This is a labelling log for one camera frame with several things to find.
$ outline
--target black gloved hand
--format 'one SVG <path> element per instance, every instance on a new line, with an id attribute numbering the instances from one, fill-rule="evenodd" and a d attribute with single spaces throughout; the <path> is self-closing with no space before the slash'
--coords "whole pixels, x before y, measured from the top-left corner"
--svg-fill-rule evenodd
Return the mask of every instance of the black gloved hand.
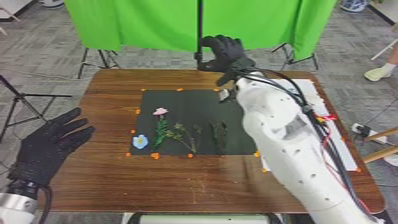
<path id="1" fill-rule="evenodd" d="M 241 39 L 233 39 L 223 35 L 205 37 L 203 46 L 212 48 L 216 60 L 201 63 L 200 70 L 226 73 L 217 80 L 217 86 L 223 86 L 230 80 L 237 79 L 235 71 L 253 68 L 257 63 L 246 56 L 246 49 Z"/>
<path id="2" fill-rule="evenodd" d="M 65 160 L 89 141 L 95 133 L 95 127 L 88 127 L 72 133 L 88 124 L 88 119 L 81 119 L 70 123 L 81 114 L 82 109 L 75 108 L 49 121 L 24 139 L 10 179 L 27 180 L 49 186 Z"/>

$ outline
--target small blue object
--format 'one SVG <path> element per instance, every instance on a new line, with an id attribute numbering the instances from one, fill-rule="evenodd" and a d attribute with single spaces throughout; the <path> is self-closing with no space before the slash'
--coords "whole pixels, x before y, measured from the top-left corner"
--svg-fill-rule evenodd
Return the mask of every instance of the small blue object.
<path id="1" fill-rule="evenodd" d="M 139 135 L 139 137 L 134 137 L 134 146 L 137 149 L 145 149 L 148 146 L 148 137 L 145 135 Z"/>

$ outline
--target dark green mat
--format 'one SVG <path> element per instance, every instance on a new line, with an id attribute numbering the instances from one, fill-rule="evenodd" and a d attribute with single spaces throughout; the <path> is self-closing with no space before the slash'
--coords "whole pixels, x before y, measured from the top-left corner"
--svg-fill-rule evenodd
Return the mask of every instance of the dark green mat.
<path id="1" fill-rule="evenodd" d="M 169 129 L 173 129 L 177 122 L 180 122 L 185 125 L 191 134 L 198 136 L 194 125 L 203 128 L 198 154 L 251 155 L 257 152 L 255 141 L 242 127 L 244 110 L 239 102 L 221 104 L 219 94 L 212 90 L 191 90 L 182 92 L 155 90 L 146 91 L 143 95 L 141 115 L 136 125 L 136 137 L 143 134 L 148 137 L 150 144 L 143 150 L 132 145 L 134 155 L 152 154 L 152 143 L 159 121 L 153 112 L 161 107 L 169 110 L 166 115 Z M 216 147 L 210 122 L 225 122 L 228 126 L 228 144 L 223 150 Z M 164 155 L 187 155 L 191 150 L 177 140 L 168 138 L 159 153 Z"/>

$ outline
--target gray carpet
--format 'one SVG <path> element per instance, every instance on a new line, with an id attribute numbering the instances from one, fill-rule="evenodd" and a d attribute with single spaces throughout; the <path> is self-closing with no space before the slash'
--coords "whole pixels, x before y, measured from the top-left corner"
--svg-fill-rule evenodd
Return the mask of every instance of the gray carpet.
<path id="1" fill-rule="evenodd" d="M 22 15 L 22 20 L 20 23 L 2 23 L 10 36 L 0 35 L 0 74 L 11 80 L 20 91 L 73 95 L 73 99 L 56 101 L 49 111 L 49 118 L 52 118 L 79 105 L 97 68 L 86 69 L 84 80 L 81 81 L 43 77 L 77 78 L 77 65 L 84 48 L 66 9 L 47 10 L 40 5 L 34 5 Z M 336 9 L 317 49 L 322 66 L 317 76 L 347 129 L 352 123 L 372 121 L 372 118 L 398 97 L 397 76 L 377 83 L 363 78 L 363 73 L 386 62 L 388 54 L 383 55 L 377 61 L 370 61 L 370 58 L 395 38 L 397 34 L 392 32 L 392 26 L 370 11 L 351 15 Z M 281 68 L 283 52 L 272 54 L 271 49 L 260 49 L 249 51 L 248 54 L 258 61 L 260 67 L 276 70 Z M 89 61 L 100 63 L 95 51 Z M 196 67 L 193 53 L 132 47 L 123 49 L 118 62 L 123 68 L 194 69 Z M 312 61 L 288 66 L 287 70 L 313 71 Z M 11 103 L 11 93 L 4 87 L 0 87 L 0 93 L 2 124 Z M 34 105 L 45 105 L 43 99 L 34 98 L 33 100 Z M 370 123 L 376 130 L 386 130 L 397 126 L 397 114 L 398 102 Z M 29 115 L 27 109 L 18 107 L 17 120 L 27 118 Z M 8 133 L 0 144 L 0 159 L 6 161 L 8 166 L 13 164 L 18 152 L 18 138 L 27 136 L 40 125 L 40 121 L 33 122 L 29 125 L 18 126 Z M 376 143 L 363 144 L 361 140 L 358 140 L 358 146 L 363 155 L 383 148 Z M 381 184 L 390 215 L 398 223 L 398 167 L 393 167 L 384 160 L 374 162 L 368 167 Z M 6 184 L 4 176 L 0 179 L 2 186 Z M 54 213 L 49 220 L 49 224 L 120 222 L 121 214 L 109 213 Z"/>

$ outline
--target white paper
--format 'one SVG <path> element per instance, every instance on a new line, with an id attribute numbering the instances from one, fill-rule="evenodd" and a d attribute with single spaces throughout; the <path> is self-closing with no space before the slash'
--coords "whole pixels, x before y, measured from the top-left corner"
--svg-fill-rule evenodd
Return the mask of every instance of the white paper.
<path id="1" fill-rule="evenodd" d="M 287 80 L 280 80 L 280 79 L 274 79 L 274 80 L 285 86 L 285 88 L 288 90 L 292 90 L 292 92 L 296 92 L 296 88 L 294 88 L 290 82 Z M 317 92 L 313 81 L 310 79 L 296 79 L 294 81 L 296 81 L 296 83 L 297 83 L 297 85 L 303 89 L 303 93 L 304 93 L 308 102 L 313 105 L 317 115 L 329 116 L 331 114 L 329 114 L 329 111 L 328 111 L 328 106 L 326 106 L 324 99 L 322 99 L 322 97 L 319 95 L 319 92 Z M 328 125 L 329 125 L 331 132 L 333 132 L 331 139 L 335 141 L 335 145 L 336 145 L 336 148 L 338 148 L 345 168 L 347 168 L 349 171 L 356 171 L 358 170 L 358 163 L 356 163 L 356 160 L 352 158 L 352 153 L 351 153 L 347 144 L 342 140 L 342 134 L 340 134 L 340 130 L 338 130 L 338 126 L 335 124 L 335 121 L 328 121 Z M 264 162 L 264 168 L 271 171 L 265 159 L 262 159 L 262 162 Z"/>

